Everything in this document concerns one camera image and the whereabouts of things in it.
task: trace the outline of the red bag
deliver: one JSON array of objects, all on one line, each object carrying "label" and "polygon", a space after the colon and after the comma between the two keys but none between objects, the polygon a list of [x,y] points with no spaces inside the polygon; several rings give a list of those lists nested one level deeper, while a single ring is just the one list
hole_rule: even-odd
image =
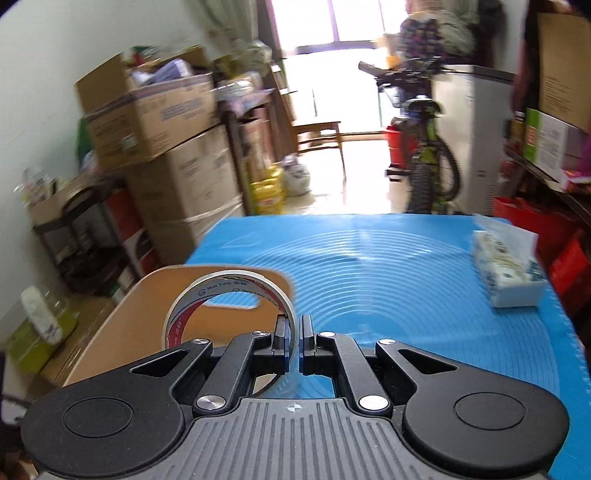
[{"label": "red bag", "polygon": [[550,281],[564,311],[573,317],[591,297],[589,243],[579,230],[550,267]]},{"label": "red bag", "polygon": [[506,218],[513,225],[537,233],[540,261],[550,265],[578,228],[574,214],[549,209],[524,199],[495,198],[493,214]]}]

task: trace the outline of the tissue box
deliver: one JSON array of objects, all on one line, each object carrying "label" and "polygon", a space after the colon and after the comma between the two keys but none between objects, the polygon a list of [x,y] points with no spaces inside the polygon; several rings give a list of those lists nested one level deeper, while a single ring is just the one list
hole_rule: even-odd
[{"label": "tissue box", "polygon": [[472,257],[493,307],[537,306],[547,282],[535,261],[525,271],[506,245],[485,231],[474,232]]}]

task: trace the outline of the wooden chair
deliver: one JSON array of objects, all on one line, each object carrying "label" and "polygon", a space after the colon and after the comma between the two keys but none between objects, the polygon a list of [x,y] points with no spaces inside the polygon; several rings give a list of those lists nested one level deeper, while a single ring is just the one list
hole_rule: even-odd
[{"label": "wooden chair", "polygon": [[[290,95],[294,92],[289,91],[285,86],[285,81],[281,72],[281,68],[277,64],[271,65],[272,77],[274,87],[281,95],[282,105],[285,109],[285,114],[291,122],[291,135],[294,144],[297,146],[298,153],[306,153],[315,150],[325,150],[327,148],[338,148],[340,152],[340,160],[343,165],[343,179],[347,180],[347,172],[345,169],[345,157],[343,156],[343,137],[340,134],[339,124],[340,120],[321,119],[314,117],[311,119],[296,119],[291,104]],[[317,134],[314,138],[307,138],[300,140],[300,135],[314,133]],[[310,147],[301,148],[302,145],[311,144]]]}]

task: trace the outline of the yellow bottle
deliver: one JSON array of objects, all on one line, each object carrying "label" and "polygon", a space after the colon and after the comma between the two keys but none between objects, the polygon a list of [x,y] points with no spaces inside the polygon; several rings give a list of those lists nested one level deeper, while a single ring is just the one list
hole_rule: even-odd
[{"label": "yellow bottle", "polygon": [[283,213],[283,188],[277,178],[252,183],[257,215]]},{"label": "yellow bottle", "polygon": [[279,185],[281,187],[281,194],[283,199],[285,200],[285,188],[283,188],[283,168],[281,168],[281,164],[274,163],[271,167],[267,170],[267,178],[268,179],[277,179],[279,181]]}]

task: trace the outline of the bicycle tire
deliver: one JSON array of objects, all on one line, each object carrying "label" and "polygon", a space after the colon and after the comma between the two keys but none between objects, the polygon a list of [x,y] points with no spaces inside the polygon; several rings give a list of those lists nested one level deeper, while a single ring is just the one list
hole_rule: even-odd
[{"label": "bicycle tire", "polygon": [[411,193],[406,213],[431,215],[433,208],[433,182],[431,181],[431,165],[417,163],[410,175]]},{"label": "bicycle tire", "polygon": [[447,146],[447,144],[443,141],[443,139],[438,135],[437,142],[439,143],[438,148],[438,155],[437,155],[437,162],[439,163],[439,172],[441,173],[441,157],[447,158],[447,163],[450,166],[452,171],[452,186],[445,190],[443,185],[440,186],[441,188],[441,195],[447,202],[451,202],[453,199],[457,197],[460,193],[460,189],[462,188],[462,176],[460,174],[460,169],[457,166],[456,157],[453,155],[451,149]]}]

